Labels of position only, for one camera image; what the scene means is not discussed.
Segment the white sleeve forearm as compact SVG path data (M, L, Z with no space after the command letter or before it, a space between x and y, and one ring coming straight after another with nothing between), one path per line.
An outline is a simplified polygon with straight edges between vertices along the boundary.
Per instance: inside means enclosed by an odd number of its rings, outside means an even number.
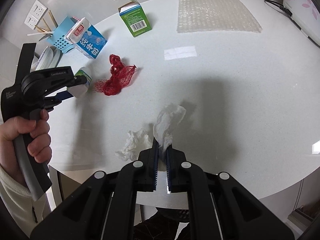
M1 199L20 229L30 236L32 230L50 213L47 197L33 201L30 191L1 168Z

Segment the person left hand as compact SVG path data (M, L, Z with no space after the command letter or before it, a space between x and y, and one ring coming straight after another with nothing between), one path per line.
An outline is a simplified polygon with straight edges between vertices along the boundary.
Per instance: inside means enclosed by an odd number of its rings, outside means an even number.
M28 145L28 152L37 163L49 163L52 158L49 135L49 114L40 111L40 120L27 120L20 116L8 119L1 124L1 167L16 182L26 186L24 176L20 170L13 140L20 134L29 134L33 141Z

